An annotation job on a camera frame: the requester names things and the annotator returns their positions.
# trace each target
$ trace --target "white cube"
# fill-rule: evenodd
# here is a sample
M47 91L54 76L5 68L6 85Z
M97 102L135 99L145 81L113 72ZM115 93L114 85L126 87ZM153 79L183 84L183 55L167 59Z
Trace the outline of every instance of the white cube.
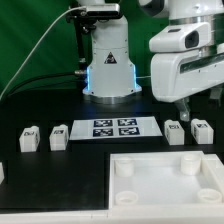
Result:
M164 131L170 145L184 145L184 129L178 121L166 121Z
M25 128L19 138L21 152L35 152L40 142L39 128Z
M198 144L213 144L214 130L205 120L192 120L191 134Z
M65 150L68 138L68 127L66 125L54 127L50 135L51 151Z

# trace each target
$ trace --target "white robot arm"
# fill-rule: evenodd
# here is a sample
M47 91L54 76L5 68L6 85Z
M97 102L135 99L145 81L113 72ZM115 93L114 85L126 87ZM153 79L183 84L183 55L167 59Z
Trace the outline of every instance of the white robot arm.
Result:
M177 104L181 120L189 121L190 95L224 83L223 2L139 0L147 14L159 17L166 11L169 17L170 25L149 42L157 53L151 62L152 90L157 100Z

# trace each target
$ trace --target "green screen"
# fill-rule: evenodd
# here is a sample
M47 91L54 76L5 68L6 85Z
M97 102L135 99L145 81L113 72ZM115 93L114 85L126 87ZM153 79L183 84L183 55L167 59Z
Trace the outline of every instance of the green screen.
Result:
M8 83L49 25L68 9L72 0L7 0L0 7L0 90ZM167 19L145 15L137 0L123 0L121 10L129 22L130 59L136 64L137 76L149 76L149 39L167 25ZM88 63L91 62L91 39L84 37ZM35 51L31 60L13 83L31 77L63 73L78 69L75 30L63 18ZM150 85L140 80L141 85Z

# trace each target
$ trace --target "blue led light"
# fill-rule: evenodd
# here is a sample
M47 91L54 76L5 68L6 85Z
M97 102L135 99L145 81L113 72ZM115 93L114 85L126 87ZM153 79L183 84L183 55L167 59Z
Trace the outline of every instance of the blue led light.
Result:
M89 67L87 68L87 90L90 90L90 69Z
M137 88L137 75L136 75L136 66L134 65L134 81L135 81L135 88Z

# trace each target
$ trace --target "black table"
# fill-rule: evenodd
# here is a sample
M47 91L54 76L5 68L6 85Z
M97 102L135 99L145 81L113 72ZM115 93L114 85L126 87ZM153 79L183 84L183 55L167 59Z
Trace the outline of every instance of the black table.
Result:
M0 106L0 161L5 180L0 185L0 212L44 212L107 209L111 153L203 151L224 159L224 106L212 108L208 92L191 97L192 119L205 119L215 131L213 145L197 145L185 130L184 146L169 146L165 137L103 139L69 142L66 151L51 152L54 126L73 120L155 116L179 120L174 104L157 102L150 88L140 99L120 105L86 102L78 90L42 90L14 95ZM19 137L26 127L40 128L38 152L21 153Z

